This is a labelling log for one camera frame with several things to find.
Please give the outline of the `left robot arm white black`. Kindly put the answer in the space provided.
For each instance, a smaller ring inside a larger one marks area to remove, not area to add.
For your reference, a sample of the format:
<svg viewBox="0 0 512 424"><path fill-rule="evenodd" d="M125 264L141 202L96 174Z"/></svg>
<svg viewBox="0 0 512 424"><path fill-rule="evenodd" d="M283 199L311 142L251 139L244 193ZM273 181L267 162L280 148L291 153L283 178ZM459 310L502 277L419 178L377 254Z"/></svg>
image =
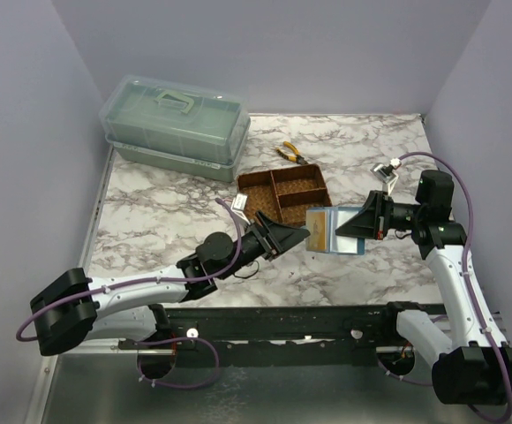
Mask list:
<svg viewBox="0 0 512 424"><path fill-rule="evenodd" d="M272 261L306 240L310 232L277 223L259 212L236 238L213 232L195 252L167 268L127 278L87 276L82 268L65 271L30 302L34 341L41 356L68 352L87 340L139 341L154 333L156 304L203 299L217 280L236 274L259 258Z"/></svg>

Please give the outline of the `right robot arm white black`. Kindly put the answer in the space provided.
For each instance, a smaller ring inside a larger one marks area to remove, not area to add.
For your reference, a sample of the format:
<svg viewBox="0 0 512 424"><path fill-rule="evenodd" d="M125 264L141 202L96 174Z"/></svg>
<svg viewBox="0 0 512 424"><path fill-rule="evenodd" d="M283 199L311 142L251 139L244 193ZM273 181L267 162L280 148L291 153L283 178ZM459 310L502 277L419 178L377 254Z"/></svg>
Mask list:
<svg viewBox="0 0 512 424"><path fill-rule="evenodd" d="M388 331L406 339L431 366L433 390L446 405L505 405L512 398L512 346L495 323L479 288L463 226L451 217L454 181L440 170L422 172L415 203L397 203L390 194L395 166L375 165L379 191L336 229L338 236L382 240L391 230L410 231L432 271L446 309L444 333L422 307L389 308Z"/></svg>

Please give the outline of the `gold credit card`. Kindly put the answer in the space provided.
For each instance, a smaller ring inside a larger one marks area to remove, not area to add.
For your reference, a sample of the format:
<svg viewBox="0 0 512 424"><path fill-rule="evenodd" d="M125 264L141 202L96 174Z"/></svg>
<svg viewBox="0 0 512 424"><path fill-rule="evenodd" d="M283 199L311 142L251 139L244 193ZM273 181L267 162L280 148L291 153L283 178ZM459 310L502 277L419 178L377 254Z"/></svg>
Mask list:
<svg viewBox="0 0 512 424"><path fill-rule="evenodd" d="M326 253L330 240L330 211L328 209L308 209L305 217L305 227L310 232L306 239L308 251Z"/></svg>

